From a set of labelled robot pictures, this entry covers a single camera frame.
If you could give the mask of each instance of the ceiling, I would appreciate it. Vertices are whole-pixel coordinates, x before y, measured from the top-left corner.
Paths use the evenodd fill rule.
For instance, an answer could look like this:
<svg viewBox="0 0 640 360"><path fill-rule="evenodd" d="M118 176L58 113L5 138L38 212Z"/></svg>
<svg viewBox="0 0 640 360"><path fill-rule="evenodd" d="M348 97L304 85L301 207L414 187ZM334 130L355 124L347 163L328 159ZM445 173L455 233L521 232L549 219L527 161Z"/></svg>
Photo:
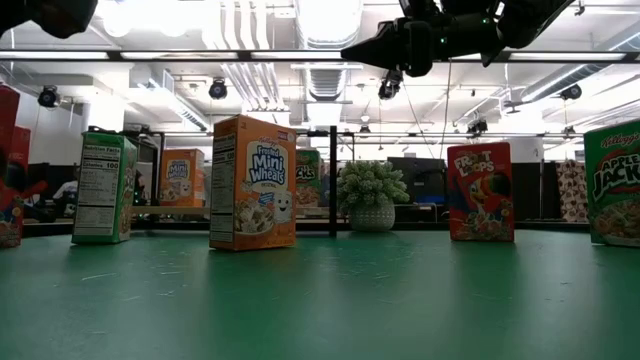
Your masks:
<svg viewBox="0 0 640 360"><path fill-rule="evenodd" d="M8 33L0 39L0 48L204 50L203 24L218 23L224 26L224 19L207 17L204 3L191 0L172 3L171 8L150 6L145 13L131 14L132 29L125 36L113 37L106 31L105 25L109 24L105 24L105 21L108 22L113 7L120 5L111 0L102 0L90 29L83 34L62 41L48 36L33 24L25 24L16 28L13 34ZM640 32L640 0L588 0L585 3L584 14L575 16L577 8L574 4L526 50L602 51L607 50L608 41L621 32ZM236 34L240 39L239 2L235 2L235 6ZM327 9L325 14L318 14L318 20L330 26L332 13L336 11L335 7ZM278 50L298 49L293 1L267 0L267 13L270 46ZM392 0L364 0L358 40L373 36L378 22L401 15L400 7ZM169 23L182 24L186 30L184 35L169 37L163 34L163 24ZM130 72L135 64L15 63L11 64L11 69L10 64L2 65L5 67L4 71L12 71L15 78L24 77L25 74L92 76L114 90L111 96L122 97L127 102L125 121L148 123L164 130L187 129L184 121L162 99L132 85ZM154 63L149 66L156 74L168 71L176 80L176 93L204 114L209 123L243 111L243 100L229 83L229 95L226 99L212 100L209 97L207 92L212 79L224 77L219 63ZM345 95L341 99L344 104L340 112L340 127L357 131L362 125L362 115L367 115L373 131L412 132L421 129L441 132L445 122L448 124L446 131L453 131L453 126L459 124L458 120L462 120L465 115L467 118L464 119L469 119L472 110L482 105L479 108L482 113L478 115L487 119L489 131L557 132L565 124L580 124L599 114L606 115L609 109L638 99L636 94L640 69L635 65L616 65L580 81L583 96L578 100L565 102L549 97L519 106L517 110L520 112L514 114L507 113L510 109L501 107L501 103L510 97L517 99L523 88L536 84L554 72L566 70L571 68L562 64L494 64L483 68L474 63L437 63L427 76L405 77L404 85L396 97L381 102L377 91L384 72L371 66L363 66L361 70L349 70L347 73ZM303 71L292 70L291 64L276 63L275 73L282 98L290 109L290 124L315 126L316 124L306 122L304 100L307 97ZM603 116L601 120L591 122L588 128L581 130L624 121L638 115L640 106L637 109L630 106L624 116Z"/></svg>

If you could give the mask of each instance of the wall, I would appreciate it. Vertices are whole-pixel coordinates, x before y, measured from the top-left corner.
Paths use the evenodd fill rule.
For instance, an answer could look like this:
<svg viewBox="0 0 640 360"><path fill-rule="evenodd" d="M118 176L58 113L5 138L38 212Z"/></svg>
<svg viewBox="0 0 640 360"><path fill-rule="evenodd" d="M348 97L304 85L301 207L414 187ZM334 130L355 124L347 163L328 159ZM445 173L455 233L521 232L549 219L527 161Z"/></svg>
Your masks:
<svg viewBox="0 0 640 360"><path fill-rule="evenodd" d="M49 111L35 97L20 92L17 125L31 130L29 163L51 165L80 163L82 116L58 108Z"/></svg>

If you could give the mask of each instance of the orange cereal box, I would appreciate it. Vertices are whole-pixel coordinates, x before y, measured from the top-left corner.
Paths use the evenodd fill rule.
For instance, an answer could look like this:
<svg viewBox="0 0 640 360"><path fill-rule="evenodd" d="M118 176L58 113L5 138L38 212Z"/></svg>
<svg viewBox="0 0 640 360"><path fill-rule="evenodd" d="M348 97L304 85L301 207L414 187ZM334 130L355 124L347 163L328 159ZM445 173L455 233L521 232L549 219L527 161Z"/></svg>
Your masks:
<svg viewBox="0 0 640 360"><path fill-rule="evenodd" d="M160 205L204 206L204 153L197 149L162 152Z"/></svg>
<svg viewBox="0 0 640 360"><path fill-rule="evenodd" d="M215 125L209 246L252 250L296 241L296 132L238 115Z"/></svg>

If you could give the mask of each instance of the green table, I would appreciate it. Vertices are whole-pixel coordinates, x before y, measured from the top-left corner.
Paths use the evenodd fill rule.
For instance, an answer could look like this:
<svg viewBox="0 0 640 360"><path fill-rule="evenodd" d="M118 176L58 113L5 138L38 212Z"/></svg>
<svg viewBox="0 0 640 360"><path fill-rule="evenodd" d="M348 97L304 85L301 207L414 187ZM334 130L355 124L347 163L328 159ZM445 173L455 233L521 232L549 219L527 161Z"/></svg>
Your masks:
<svg viewBox="0 0 640 360"><path fill-rule="evenodd" d="M306 236L209 250L205 233L0 252L0 359L637 359L640 249L518 231Z"/></svg>

